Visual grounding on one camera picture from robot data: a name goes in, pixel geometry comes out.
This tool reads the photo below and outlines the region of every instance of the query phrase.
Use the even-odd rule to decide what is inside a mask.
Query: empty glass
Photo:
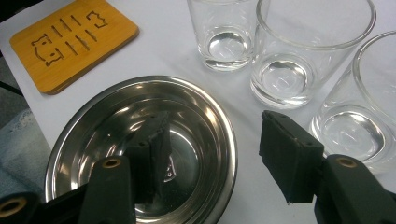
[[[260,0],[251,89],[280,109],[305,105],[375,25],[370,0]]]
[[[244,67],[252,58],[256,0],[188,0],[198,50],[218,71]]]
[[[313,118],[325,153],[362,161],[373,173],[396,167],[396,31],[366,42]]]

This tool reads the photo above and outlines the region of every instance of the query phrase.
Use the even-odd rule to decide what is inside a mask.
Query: stainless steel bowl
[[[86,184],[96,161],[121,155],[125,139],[160,111],[170,112],[171,166],[164,196],[136,206],[138,223],[217,222],[236,176],[233,129],[213,98],[175,77],[127,80],[85,104],[52,150],[47,201]]]

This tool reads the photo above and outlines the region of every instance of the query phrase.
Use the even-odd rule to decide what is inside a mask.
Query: glass tumbler
[[[372,31],[370,0],[260,0],[250,87],[279,109],[307,104]]]
[[[188,0],[204,64],[233,71],[252,58],[256,0]]]
[[[374,174],[396,167],[396,31],[356,53],[314,116],[310,132],[326,155],[362,161]]]

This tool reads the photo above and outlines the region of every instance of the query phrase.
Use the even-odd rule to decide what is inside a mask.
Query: white table
[[[202,87],[217,99],[234,127],[238,145],[238,174],[233,196],[219,223],[316,223],[313,204],[287,205],[258,155],[261,113],[272,108],[263,105],[251,93],[251,66],[233,73],[219,73],[206,68],[196,48],[186,1],[108,0],[140,27],[137,39],[64,91],[56,95],[41,94],[8,40],[19,30],[71,1],[44,0],[0,24],[0,49],[50,147],[54,146],[67,121],[100,91],[132,77],[181,77]],[[374,3],[377,22],[366,40],[396,30],[396,1],[374,0]],[[337,70],[308,105],[280,112],[307,128],[347,64],[345,62]],[[396,192],[396,170],[377,178],[386,189]]]

